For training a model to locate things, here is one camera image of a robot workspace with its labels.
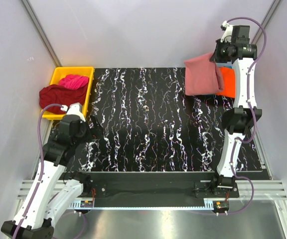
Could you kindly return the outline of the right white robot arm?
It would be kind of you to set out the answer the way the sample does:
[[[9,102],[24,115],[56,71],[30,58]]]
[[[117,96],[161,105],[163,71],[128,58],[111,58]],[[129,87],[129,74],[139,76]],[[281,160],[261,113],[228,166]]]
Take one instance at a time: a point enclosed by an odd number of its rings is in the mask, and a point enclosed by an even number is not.
[[[257,121],[262,110],[257,107],[254,92],[254,72],[257,63],[257,47],[218,39],[215,51],[210,58],[215,63],[232,63],[236,77],[236,96],[233,107],[224,112],[222,127],[225,133],[224,146],[216,174],[209,189],[213,196],[223,197],[235,189],[236,166],[239,151],[243,143],[249,143],[256,133]]]

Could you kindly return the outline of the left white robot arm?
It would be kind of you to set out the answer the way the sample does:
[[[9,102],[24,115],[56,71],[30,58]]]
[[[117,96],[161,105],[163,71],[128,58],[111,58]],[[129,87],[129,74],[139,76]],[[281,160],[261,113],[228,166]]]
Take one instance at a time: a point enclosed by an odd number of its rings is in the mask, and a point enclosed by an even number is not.
[[[52,195],[77,147],[103,137],[103,127],[95,116],[90,118],[92,126],[77,115],[64,116],[59,122],[57,133],[42,148],[42,159],[23,205],[15,217],[1,227],[7,237],[50,239],[57,221],[75,198],[95,193],[88,174],[72,172],[64,188]]]

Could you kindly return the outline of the salmon pink t shirt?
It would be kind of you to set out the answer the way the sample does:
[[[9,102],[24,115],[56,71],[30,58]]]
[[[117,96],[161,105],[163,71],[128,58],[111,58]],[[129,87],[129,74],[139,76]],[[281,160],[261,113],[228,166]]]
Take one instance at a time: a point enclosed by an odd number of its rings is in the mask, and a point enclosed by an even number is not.
[[[184,61],[185,94],[187,96],[213,95],[224,90],[224,80],[219,67],[211,62],[213,53]]]

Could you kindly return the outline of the yellow plastic bin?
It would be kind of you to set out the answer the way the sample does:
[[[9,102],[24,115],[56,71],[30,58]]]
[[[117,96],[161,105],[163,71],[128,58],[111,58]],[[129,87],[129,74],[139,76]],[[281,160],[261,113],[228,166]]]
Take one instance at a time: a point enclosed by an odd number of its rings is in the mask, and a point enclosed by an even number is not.
[[[86,93],[85,103],[82,105],[83,109],[83,115],[86,117],[87,114],[87,108],[90,98],[90,91],[92,82],[94,79],[94,68],[93,67],[57,67],[54,70],[54,73],[52,75],[52,78],[50,80],[50,85],[58,85],[59,81],[66,77],[67,75],[81,75],[81,76],[87,76],[89,77],[89,83],[88,83],[88,90]],[[41,109],[42,118],[47,120],[61,120],[65,116],[65,112],[62,111],[61,104],[50,104],[46,106],[44,109]]]

